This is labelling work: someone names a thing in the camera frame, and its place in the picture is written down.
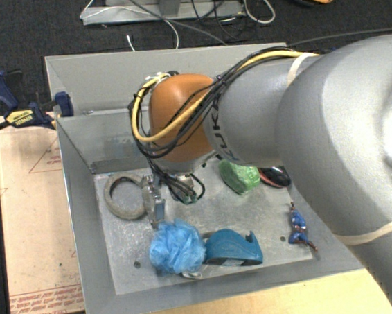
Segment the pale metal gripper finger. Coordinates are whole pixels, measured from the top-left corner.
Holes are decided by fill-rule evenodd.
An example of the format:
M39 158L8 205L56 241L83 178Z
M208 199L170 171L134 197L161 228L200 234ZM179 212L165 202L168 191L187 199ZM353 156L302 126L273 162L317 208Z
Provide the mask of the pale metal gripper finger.
M148 177L146 175L143 176L141 180L141 196L143 198L143 206L145 212L147 214L149 223L153 229L156 229L156 222L154 221L153 207L152 207L152 195L150 184L148 182Z
M161 189L160 189L160 182L154 182L152 185L152 196L153 196L153 209L154 209L154 221L159 223L165 218L165 206L166 202L165 199L162 198Z

